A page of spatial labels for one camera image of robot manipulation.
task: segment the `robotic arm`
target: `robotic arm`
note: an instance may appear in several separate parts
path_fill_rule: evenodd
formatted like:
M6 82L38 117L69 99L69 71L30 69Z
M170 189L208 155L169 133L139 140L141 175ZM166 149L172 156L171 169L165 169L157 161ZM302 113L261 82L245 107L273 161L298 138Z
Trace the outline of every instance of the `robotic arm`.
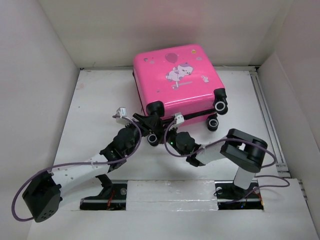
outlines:
M123 116L126 116L125 108L119 108L116 117L120 119ZM51 172L45 171L39 174L30 182L22 198L35 222L43 222L50 218L64 203L64 196L69 190L94 177L102 182L103 187L100 194L95 197L108 199L113 194L113 184L106 173L122 166L126 160L122 162L118 160L125 159L134 153L141 140L139 130L142 137L148 136L148 141L150 144L153 143L153 146L166 142L180 155L189 155L186 161L195 167L205 166L216 159L230 159L239 166L233 183L243 190L248 189L252 178L262 167L265 151L252 144L267 149L267 143L242 131L231 129L223 140L225 143L222 146L208 147L197 144L188 132L177 132L179 125L184 122L184 117L180 113L172 118L175 124L170 127L160 118L161 113L157 111L150 112L149 116L135 113L133 117L137 120L134 121L135 125L129 123L122 128L105 149L87 161L87 165L55 168ZM241 150L239 148L241 142L228 141L228 139L238 139L252 144L247 144ZM97 164L106 160L108 165Z

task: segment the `cartoon cat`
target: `cartoon cat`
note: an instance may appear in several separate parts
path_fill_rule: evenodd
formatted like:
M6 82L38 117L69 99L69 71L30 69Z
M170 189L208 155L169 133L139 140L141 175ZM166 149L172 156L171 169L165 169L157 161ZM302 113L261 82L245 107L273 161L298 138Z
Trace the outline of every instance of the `cartoon cat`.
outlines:
M169 82L175 81L175 86L179 87L179 81L181 81L184 76L191 75L194 68L190 66L187 62L178 65L178 67L174 67L172 71L168 72L165 75L165 78L168 79Z

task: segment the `cable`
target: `cable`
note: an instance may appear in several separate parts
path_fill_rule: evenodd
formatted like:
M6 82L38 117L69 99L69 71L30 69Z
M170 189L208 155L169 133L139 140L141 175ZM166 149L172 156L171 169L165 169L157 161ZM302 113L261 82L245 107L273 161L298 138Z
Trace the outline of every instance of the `cable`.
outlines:
M262 202L262 198L261 198L261 194L260 193L256 193L256 192L252 192L254 195L257 195L259 197L260 202Z
M111 197L109 198L109 200L108 200L108 202L107 202L107 210L109 210L109 208L110 208L110 205L111 205L111 201L112 201L112 199L114 198L114 196L115 196L115 190L113 190L112 191L112 194L111 194Z
M177 157L177 158L186 158L186 157L190 157L191 155L197 154L197 153L205 150L204 148L199 148L198 150L196 150L196 151L194 151L194 152L192 152L192 153L190 153L190 154L186 154L186 155L178 155L178 154L174 154L173 152L171 152L171 151L169 150L168 144L167 144L167 134L168 134L169 129L171 128L171 126L172 126L173 124L175 124L175 123L176 123L176 120L173 120L173 121L168 125L168 127L166 128L166 130L164 131L164 141L163 141L163 144L164 144L164 148L166 149L166 151L167 151L170 155L172 155L172 156L174 156L174 157ZM250 141L246 141L246 140L242 140L242 139L237 139L237 138L222 138L222 139L219 139L219 140L217 140L217 141L215 141L215 142L213 142L213 143L208 144L208 145L205 146L205 147L206 147L206 148L209 148L209 147L214 146L214 145L216 145L216 144L219 144L219 143L221 143L221 142L238 142L238 143L242 143L242 144L247 144L247 145L251 145L251 146L253 146L253 147L256 147L256 148L264 151L265 153L269 154L269 155L273 158L273 162L270 163L270 164L267 164L267 165L262 166L262 167L261 167L262 169L263 169L263 168L270 167L270 166L272 166L272 165L274 165L274 164L277 163L277 157L276 157L272 152L268 151L267 149L263 148L262 146L259 146L259 145L257 145L257 144L254 144L254 143L250 142Z
M98 162L90 162L90 161L82 161L82 162L68 162L68 163L62 163L62 164L57 164L57 165L53 165L53 166L49 166L46 167L40 171L38 171L35 175L33 175L32 177L30 177L24 184L22 184L22 186L19 188L19 190L16 192L15 196L13 197L12 200L12 204L11 204L11 213L12 216L19 222L27 222L33 219L33 217L30 218L20 218L18 217L17 213L16 213L16 202L18 199L18 196L20 195L20 193L22 192L22 190L28 185L28 183L30 183L33 179L35 179L37 176L39 176L40 174L46 172L46 171L51 171L52 169L55 168L60 168L60 167L66 167L66 166L76 166L76 165L111 165L111 164L117 164L117 163L121 163L125 160L127 160L128 158L130 158L138 149L138 147L140 146L141 140L142 140L142 133L141 130L139 128L139 126L130 118L123 116L121 117L122 119L127 120L129 123L133 124L139 132L139 141L137 143L137 145L135 146L134 150L132 153L130 153L128 156L121 158L119 160L115 160L115 161L98 161Z
M262 189L262 188L287 188L290 186L290 182L283 178L283 177L280 177L280 176L274 176L274 175L260 175L260 176L255 176L255 178L276 178L276 179L280 179L280 180L283 180L286 182L286 185L262 185L262 186L257 186L255 188L253 188L252 190L250 190L245 196L243 196L242 198L240 199L237 199L237 200L232 200L232 201L226 201L225 204L234 204L242 199L245 199L247 198L250 194L252 194L253 192L259 190L259 189Z

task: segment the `purple cable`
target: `purple cable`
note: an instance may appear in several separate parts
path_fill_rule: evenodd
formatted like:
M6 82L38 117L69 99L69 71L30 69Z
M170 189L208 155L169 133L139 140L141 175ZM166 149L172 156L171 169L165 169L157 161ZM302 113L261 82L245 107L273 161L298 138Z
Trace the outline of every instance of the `purple cable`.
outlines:
M11 213L12 216L19 222L27 222L30 221L32 219L34 219L33 217L30 218L20 218L18 217L17 213L16 213L16 202L18 199L18 196L20 195L20 193L22 192L22 190L28 185L28 183L30 183L33 179L35 179L37 176L39 176L40 174L46 172L46 171L51 171L52 169L55 168L60 168L60 167L66 167L66 166L76 166L76 165L111 165L111 164L117 164L120 162L123 162L125 160L127 160L127 158L130 158L138 149L138 147L140 146L141 140L142 140L142 133L140 128L138 127L138 125L131 120L130 118L123 116L123 119L127 120L128 122L130 122L131 124L133 124L139 131L139 141L136 145L136 147L134 148L133 152L130 153L128 156L121 158L119 160L115 160L115 161L98 161L98 162L86 162L86 161L81 161L81 162L68 162L68 163L62 163L62 164L57 164L57 165L53 165L53 166L49 166L46 167L45 169L42 169L40 171L38 171L35 175L33 175L32 177L30 177L24 184L22 184L22 186L19 188L19 190L16 192L16 194L13 197L12 200L12 204L11 204Z
M192 152L192 153L190 153L190 154L186 154L186 155L177 155L177 154L174 154L173 152L171 152L171 151L169 150L166 139L167 139L167 134L168 134L168 132L169 132L169 129L170 129L171 126L172 126L173 124L175 124L175 123L176 123L176 121L173 120L173 121L169 124L169 126L166 128L166 130L164 131L164 139L165 139L165 140L164 140L164 147L165 147L166 151L167 151L170 155L172 155L172 156L174 156L174 157L177 157L177 158L190 157L191 155L197 154L197 153L205 150L205 148L209 148L209 147L214 146L214 145L216 145L216 144L218 144L218 143L221 143L221 142L238 142L238 143L243 143L243 144L247 144L247 145L251 145L251 146L253 146L253 147L256 147L256 148L264 151L265 153L269 154L269 155L273 158L273 162L270 163L270 164L267 164L267 165L262 166L262 167L261 167L262 169L263 169L263 168L270 167L270 166L272 166L272 165L274 165L274 164L277 163L277 158L276 158L276 156L275 156L272 152L268 151L267 149L263 148L262 146L259 146L259 145L257 145L257 144L254 144L254 143L252 143L252 142L250 142L250 141L246 141L246 140L242 140L242 139L237 139L237 138L222 138L222 139L219 139L219 140L217 140L217 141L215 141L215 142L213 142L213 143L210 143L210 144L206 145L205 148L199 148L198 150L196 150L196 151L194 151L194 152Z
M252 189L251 191L249 191L244 197L237 199L237 200L232 200L232 201L227 201L225 202L226 204L234 204L242 199L246 199L250 194L252 194L253 192L261 189L261 188L287 188L290 186L290 182L280 176L274 176L274 175L260 175L260 176L255 176L255 178L276 178L276 179L281 179L283 181L286 182L286 185L262 185L262 186L257 186L254 189Z

